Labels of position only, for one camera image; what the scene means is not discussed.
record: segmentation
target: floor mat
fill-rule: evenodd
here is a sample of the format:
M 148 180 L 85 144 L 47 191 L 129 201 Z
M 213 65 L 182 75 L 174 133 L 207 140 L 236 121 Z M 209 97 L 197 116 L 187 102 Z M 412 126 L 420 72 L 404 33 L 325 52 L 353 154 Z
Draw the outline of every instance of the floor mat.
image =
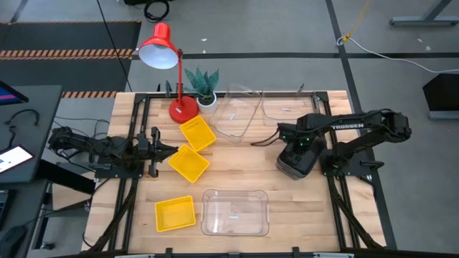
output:
M 108 28 L 128 72 L 141 23 L 108 22 Z M 9 85 L 61 85 L 63 97 L 112 97 L 124 91 L 126 76 L 103 22 L 0 26 L 0 36 L 7 31 L 0 48 L 0 78 Z

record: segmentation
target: wooden tabletop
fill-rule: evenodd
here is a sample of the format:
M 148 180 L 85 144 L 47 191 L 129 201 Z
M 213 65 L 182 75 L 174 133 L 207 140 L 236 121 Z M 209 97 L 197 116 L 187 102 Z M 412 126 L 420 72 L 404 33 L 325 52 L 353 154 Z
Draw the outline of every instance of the wooden tabletop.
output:
M 351 113 L 346 91 L 328 91 L 333 115 Z M 113 107 L 108 134 L 127 136 L 133 108 L 134 93 L 118 93 Z M 170 99 L 153 99 L 148 114 L 148 128 L 157 126 L 161 141 L 180 146 L 186 139 L 179 125 L 169 117 Z M 298 103 L 292 98 L 276 98 L 264 102 L 265 110 L 275 113 L 280 107 L 291 107 Z M 312 113 L 308 101 L 301 104 L 303 114 Z M 139 109 L 136 132 L 140 128 Z M 250 146 L 251 142 L 271 136 L 276 127 L 263 122 L 262 103 L 250 123 L 241 143 L 231 143 L 217 135 L 216 142 L 200 152 L 210 166 L 196 183 L 189 183 L 177 173 L 167 160 L 158 163 L 159 177 L 146 175 L 139 181 L 133 228 L 129 244 L 130 253 L 164 253 L 172 247 L 174 253 L 216 252 L 291 252 L 300 247 L 302 252 L 338 251 L 339 244 L 331 208 L 327 180 L 316 164 L 311 173 L 294 181 L 275 167 L 276 159 L 285 146 L 278 141 L 268 147 Z M 338 131 L 339 141 L 349 141 L 357 136 L 355 130 Z M 384 236 L 370 185 L 354 177 L 348 177 L 349 194 L 357 219 L 384 245 Z M 93 198 L 86 226 L 86 240 L 93 244 L 113 218 L 118 179 L 111 179 L 101 187 Z M 202 233 L 202 195 L 207 189 L 216 190 L 263 190 L 269 199 L 270 229 L 266 236 L 207 236 Z M 155 203 L 181 196 L 192 196 L 197 223 L 183 229 L 157 232 Z M 344 215 L 346 241 L 351 246 L 349 228 Z M 120 223 L 117 248 L 123 238 L 124 221 Z

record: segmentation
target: transparent tray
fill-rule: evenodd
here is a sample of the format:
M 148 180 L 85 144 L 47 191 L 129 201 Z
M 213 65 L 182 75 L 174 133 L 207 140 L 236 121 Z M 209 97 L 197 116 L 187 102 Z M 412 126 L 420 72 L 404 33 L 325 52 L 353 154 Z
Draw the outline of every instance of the transparent tray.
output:
M 262 92 L 263 124 L 278 126 L 278 123 L 296 124 L 296 120 L 308 113 L 319 113 L 318 103 L 311 92 L 295 92 L 291 96 L 270 97 L 272 92 Z
M 209 124 L 223 138 L 240 143 L 261 102 L 261 94 L 241 85 L 230 85 Z
M 265 236 L 270 229 L 264 191 L 207 190 L 202 197 L 201 230 L 210 236 Z

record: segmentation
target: yellow plastic container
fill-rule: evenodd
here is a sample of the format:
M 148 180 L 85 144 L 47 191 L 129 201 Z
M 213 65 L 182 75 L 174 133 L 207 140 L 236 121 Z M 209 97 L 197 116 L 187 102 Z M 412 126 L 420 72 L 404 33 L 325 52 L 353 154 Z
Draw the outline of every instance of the yellow plastic container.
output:
M 209 161 L 186 144 L 180 146 L 179 151 L 172 155 L 168 163 L 192 183 L 196 182 L 209 166 Z
M 156 230 L 158 232 L 180 229 L 196 224 L 193 197 L 184 196 L 155 204 Z
M 201 115 L 198 115 L 190 121 L 180 125 L 180 130 L 195 151 L 200 151 L 203 148 L 206 148 L 207 146 L 213 144 L 217 139 Z

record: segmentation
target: gray floor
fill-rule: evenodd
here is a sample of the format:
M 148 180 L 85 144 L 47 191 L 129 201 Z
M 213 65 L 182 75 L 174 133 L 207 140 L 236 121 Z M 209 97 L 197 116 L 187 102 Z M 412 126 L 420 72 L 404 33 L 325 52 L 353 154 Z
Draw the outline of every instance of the gray floor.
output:
M 364 2 L 333 0 L 343 34 L 356 21 Z M 392 28 L 388 24 L 392 16 L 420 15 L 434 2 L 374 0 L 353 37 L 377 52 L 459 52 L 459 27 Z M 107 20 L 143 20 L 135 7 L 116 0 L 100 3 Z M 2 1 L 0 22 L 7 22 L 18 4 L 19 0 Z M 442 14 L 459 15 L 459 1 L 453 1 Z M 101 16 L 95 0 L 29 0 L 19 20 L 99 21 Z M 337 52 L 324 1 L 175 0 L 165 22 L 171 25 L 174 44 L 186 53 Z M 153 24 L 142 23 L 138 44 L 152 29 Z M 351 42 L 346 50 L 362 52 Z M 459 59 L 416 61 L 437 70 L 459 68 Z M 459 123 L 427 119 L 422 86 L 435 75 L 382 59 L 351 59 L 350 64 L 363 109 L 403 112 L 413 129 L 409 141 L 375 148 L 377 160 L 386 163 L 380 173 L 399 249 L 459 253 L 459 176 L 455 167 Z M 302 83 L 309 90 L 347 90 L 339 59 L 195 59 L 185 60 L 184 67 L 219 68 L 221 90 L 231 83 L 256 90 L 292 90 Z M 176 73 L 133 61 L 129 80 L 135 91 L 155 90 L 165 80 L 174 85 Z M 58 115 L 108 119 L 112 106 L 113 99 L 62 100 Z M 93 122 L 56 121 L 93 133 Z M 99 131 L 103 130 L 106 125 L 100 126 Z M 57 160 L 51 153 L 44 157 Z M 73 226 L 78 230 L 58 230 Z M 56 250 L 33 251 L 30 257 L 75 253 L 81 247 L 84 227 L 85 219 L 81 218 L 53 222 L 45 238 L 57 244 Z

